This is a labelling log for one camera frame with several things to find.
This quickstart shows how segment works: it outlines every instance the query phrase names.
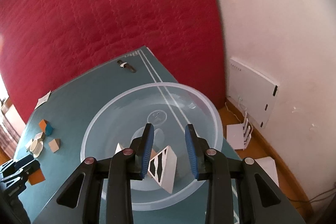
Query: teal tabletop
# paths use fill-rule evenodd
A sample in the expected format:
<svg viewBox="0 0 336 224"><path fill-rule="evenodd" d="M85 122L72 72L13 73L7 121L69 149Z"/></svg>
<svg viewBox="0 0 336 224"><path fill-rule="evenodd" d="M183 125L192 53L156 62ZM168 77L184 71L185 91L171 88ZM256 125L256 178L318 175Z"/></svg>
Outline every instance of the teal tabletop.
<svg viewBox="0 0 336 224"><path fill-rule="evenodd" d="M132 65L137 72L131 73L121 68L117 60ZM45 181L29 185L20 195L30 220L59 189L63 182L80 164L80 150L85 131L97 112L110 100L126 90L153 82L176 82L175 78L155 58L147 47L115 58L52 91L46 103L39 106L31 115L21 136L14 158L27 155L25 144L41 130L39 122L45 119L54 128L46 137L44 149L38 161L45 175ZM48 146L53 138L60 138L60 149L52 153ZM239 159L235 151L223 139L222 152L230 158ZM183 201L154 211L133 211L134 223L192 223L203 224L207 203L208 183ZM235 220L238 220L238 203L235 184L232 184ZM100 223L105 223L105 202L102 200Z"/></svg>

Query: orange block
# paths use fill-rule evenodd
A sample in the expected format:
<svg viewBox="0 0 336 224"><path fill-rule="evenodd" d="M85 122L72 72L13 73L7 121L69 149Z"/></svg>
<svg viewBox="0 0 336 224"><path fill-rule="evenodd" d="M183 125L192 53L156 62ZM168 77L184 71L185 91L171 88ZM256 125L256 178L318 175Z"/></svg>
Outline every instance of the orange block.
<svg viewBox="0 0 336 224"><path fill-rule="evenodd" d="M41 122L39 122L39 126L43 132L45 132L45 127L47 126L48 121L45 119L42 119Z"/></svg>
<svg viewBox="0 0 336 224"><path fill-rule="evenodd" d="M28 177L28 181L31 185L35 185L38 184L42 181L45 180L45 177L42 173L42 170L39 169L37 171L35 171L34 173L32 173L29 177Z"/></svg>

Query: blue gripper pad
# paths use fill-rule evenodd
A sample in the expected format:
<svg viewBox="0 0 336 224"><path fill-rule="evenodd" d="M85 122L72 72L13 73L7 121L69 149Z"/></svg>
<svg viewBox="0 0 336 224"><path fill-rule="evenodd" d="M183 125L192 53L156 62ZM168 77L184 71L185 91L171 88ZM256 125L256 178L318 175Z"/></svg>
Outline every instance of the blue gripper pad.
<svg viewBox="0 0 336 224"><path fill-rule="evenodd" d="M141 165L141 177L142 179L144 179L148 171L148 165L151 159L152 147L154 142L154 126L151 123L146 124L145 129L143 130L142 138L147 138L142 155Z"/></svg>
<svg viewBox="0 0 336 224"><path fill-rule="evenodd" d="M191 136L191 134L194 133L194 132L190 133L190 130L194 131L194 127L193 127L192 124L188 124L185 127L185 144L187 146L191 171L192 171L195 179L198 179L199 175L200 175L199 171L198 171L198 160L197 160L197 155L196 155L196 150L195 150L193 138Z"/></svg>

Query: red fabric backdrop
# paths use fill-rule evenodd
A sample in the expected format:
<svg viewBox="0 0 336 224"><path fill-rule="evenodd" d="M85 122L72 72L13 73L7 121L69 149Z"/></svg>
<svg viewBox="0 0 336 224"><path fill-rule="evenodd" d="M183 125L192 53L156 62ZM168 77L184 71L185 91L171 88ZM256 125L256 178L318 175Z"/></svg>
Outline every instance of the red fabric backdrop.
<svg viewBox="0 0 336 224"><path fill-rule="evenodd" d="M85 71L148 46L183 84L223 106L216 0L0 0L0 72L22 119Z"/></svg>

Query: transparent plastic bowl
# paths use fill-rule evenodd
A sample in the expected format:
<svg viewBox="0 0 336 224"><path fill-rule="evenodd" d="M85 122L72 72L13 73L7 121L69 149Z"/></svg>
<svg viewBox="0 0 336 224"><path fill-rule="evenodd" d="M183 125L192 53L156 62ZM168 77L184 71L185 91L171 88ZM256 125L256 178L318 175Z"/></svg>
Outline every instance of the transparent plastic bowl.
<svg viewBox="0 0 336 224"><path fill-rule="evenodd" d="M108 102L90 122L81 147L81 161L114 155L117 144L127 148L142 135L147 122L154 125L153 149L170 145L177 156L173 193L169 194L147 175L131 181L132 208L150 211L171 206L195 192L204 181L194 179L184 139L184 128L192 123L209 146L221 150L223 128L210 100L197 90L178 83L151 83L130 89ZM102 197L106 197L106 183Z"/></svg>

